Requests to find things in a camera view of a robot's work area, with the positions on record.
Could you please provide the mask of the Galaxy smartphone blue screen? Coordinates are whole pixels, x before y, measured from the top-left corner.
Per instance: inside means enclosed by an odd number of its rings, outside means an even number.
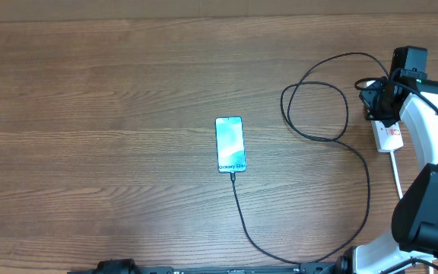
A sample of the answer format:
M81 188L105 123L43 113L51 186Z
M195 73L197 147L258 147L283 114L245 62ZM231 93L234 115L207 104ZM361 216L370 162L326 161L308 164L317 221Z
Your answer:
M243 119L240 116L215 120L217 169L219 173L246 171Z

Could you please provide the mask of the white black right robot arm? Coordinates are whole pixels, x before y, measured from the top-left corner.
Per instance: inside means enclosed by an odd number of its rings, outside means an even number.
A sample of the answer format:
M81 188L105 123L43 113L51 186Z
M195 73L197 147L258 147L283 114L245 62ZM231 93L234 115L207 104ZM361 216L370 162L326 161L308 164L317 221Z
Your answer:
M389 76L360 89L367 119L405 124L421 171L395 207L391 230L346 251L333 273L397 273L438 259L438 81L427 77L427 54L395 49Z

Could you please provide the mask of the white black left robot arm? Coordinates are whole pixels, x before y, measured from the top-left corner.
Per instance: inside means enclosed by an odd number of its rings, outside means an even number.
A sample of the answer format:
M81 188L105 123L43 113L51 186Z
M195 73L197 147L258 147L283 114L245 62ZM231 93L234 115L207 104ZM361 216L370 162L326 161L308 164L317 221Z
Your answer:
M97 264L98 273L102 274L139 274L139 268L133 259L106 260Z

